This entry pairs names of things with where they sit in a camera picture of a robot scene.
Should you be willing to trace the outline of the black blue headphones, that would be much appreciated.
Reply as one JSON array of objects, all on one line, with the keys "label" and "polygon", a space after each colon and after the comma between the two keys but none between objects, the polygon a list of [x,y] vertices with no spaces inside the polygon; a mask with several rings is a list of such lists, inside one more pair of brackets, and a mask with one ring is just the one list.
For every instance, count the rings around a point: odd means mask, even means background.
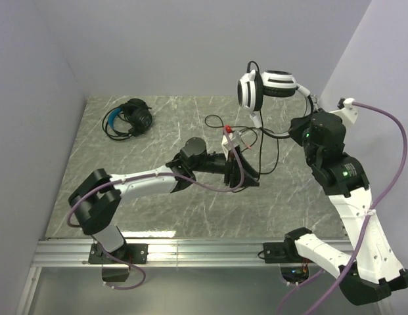
[{"label": "black blue headphones", "polygon": [[[102,119],[102,130],[115,141],[128,140],[145,134],[152,126],[151,107],[140,98],[131,98],[127,102],[109,110]],[[115,120],[120,119],[131,127],[128,131],[117,131]]]}]

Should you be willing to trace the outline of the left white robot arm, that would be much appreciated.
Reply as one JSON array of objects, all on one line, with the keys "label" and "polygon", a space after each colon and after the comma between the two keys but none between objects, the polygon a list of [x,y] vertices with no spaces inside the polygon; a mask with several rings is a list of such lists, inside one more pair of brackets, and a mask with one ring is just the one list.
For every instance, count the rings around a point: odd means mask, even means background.
[{"label": "left white robot arm", "polygon": [[140,173],[111,175],[104,169],[93,171],[70,195],[70,216],[77,227],[91,236],[108,257],[127,261],[132,253],[120,229],[112,224],[119,205],[141,197],[172,194],[196,184],[195,174],[223,175],[226,192],[259,186],[258,172],[245,160],[239,144],[223,138],[223,151],[209,153],[202,138],[190,138],[165,165]]}]

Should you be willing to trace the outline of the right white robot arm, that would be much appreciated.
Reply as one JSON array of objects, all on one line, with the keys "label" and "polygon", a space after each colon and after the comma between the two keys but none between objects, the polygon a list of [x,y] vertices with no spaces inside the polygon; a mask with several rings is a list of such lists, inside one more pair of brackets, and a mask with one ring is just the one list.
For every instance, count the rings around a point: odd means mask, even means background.
[{"label": "right white robot arm", "polygon": [[339,287],[356,306],[378,302],[408,288],[408,269],[388,243],[365,170],[344,151],[346,126],[342,118],[328,112],[294,118],[288,134],[304,149],[306,163],[337,210],[353,253],[337,250],[307,228],[285,235],[286,253],[308,259],[328,272],[336,281],[327,293]]}]

